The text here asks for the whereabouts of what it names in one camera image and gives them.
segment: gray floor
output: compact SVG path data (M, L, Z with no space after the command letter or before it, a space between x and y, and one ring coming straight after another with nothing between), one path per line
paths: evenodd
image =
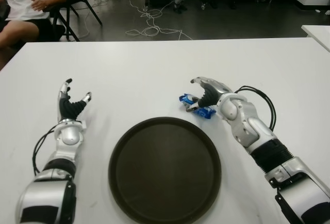
M131 0L142 10L144 0ZM179 33L159 34L155 37L128 36L126 31L147 28L147 18L133 8L129 0L106 0L94 7L103 21L101 27L88 9L79 9L80 18L71 12L71 27L81 41L149 41L178 40ZM165 8L163 16L155 19L161 28L182 30L194 40L243 39L243 38L281 38L305 37L302 25L330 25L330 16L313 11L303 11L294 4L240 3L237 10L230 10L225 1L219 2L218 9L210 6L201 9L199 0L187 0L188 10L179 15L173 7Z

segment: robot forearm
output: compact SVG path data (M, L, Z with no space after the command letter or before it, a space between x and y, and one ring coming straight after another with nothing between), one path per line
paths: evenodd
M290 223L330 222L330 189L277 139L258 118L254 105L215 80L198 77L191 82L199 83L205 94L188 111L211 105L219 107L234 138L266 173L271 186L277 188L275 199Z
M58 125L55 127L56 151L50 156L43 171L21 195L17 210L17 223L71 224L76 206L77 155L84 140L85 123L76 121L78 114L91 100L88 93L81 101L70 103L67 95L71 79L66 81L58 98Z

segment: round tray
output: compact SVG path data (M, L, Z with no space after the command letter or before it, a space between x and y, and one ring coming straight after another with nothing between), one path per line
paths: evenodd
M109 164L119 207L144 224L193 223L215 201L218 152L197 126L178 118L143 121L119 140Z

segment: tangled cable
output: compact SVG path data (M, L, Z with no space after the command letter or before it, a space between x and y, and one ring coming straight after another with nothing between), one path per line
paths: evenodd
M155 24L155 19L156 18L159 18L163 15L163 9L165 7L167 7L168 5L172 4L174 1L170 2L169 4L165 5L161 10L159 9L152 9L152 10L149 10L148 12L143 12L141 11L137 6L134 6L132 3L131 3L131 0L129 0L129 4L133 7L133 8L136 8L138 10L138 12L141 13L141 18L143 17L147 17L147 20L146 20L146 23L148 24L149 27L145 28L144 30L142 30L141 32L136 30L136 29L132 29L132 30L129 30L127 32L125 32L127 35L130 35L130 36L138 36L138 35L143 35L143 36L147 36L147 37L154 37L156 35L158 35L159 33L163 33L165 35L169 35L171 33L176 33L176 32L179 32L180 35L179 35L179 39L181 38L181 35L184 35L186 36L188 39L190 40L193 40L192 38L190 38L188 35L186 35L182 30L176 30L176 29L169 29L169 28L161 28L159 26L157 26ZM154 33L147 33L147 31L150 31L154 29Z

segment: white robotic arm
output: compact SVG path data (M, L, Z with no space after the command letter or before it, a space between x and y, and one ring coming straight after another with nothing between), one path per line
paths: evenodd
M289 222L329 224L330 189L277 139L258 118L254 105L213 79L197 77L191 80L194 82L205 89L205 94L187 111L218 106L234 138L266 173L271 186L277 188L275 199Z
M56 151L39 173L35 165L35 148L33 162L35 173L39 174L18 201L16 223L72 224L74 221L76 185L73 179L78 149L84 140L82 131L86 128L76 119L91 100L91 93L79 102L69 102L71 81L62 85L58 96L59 123L54 129Z

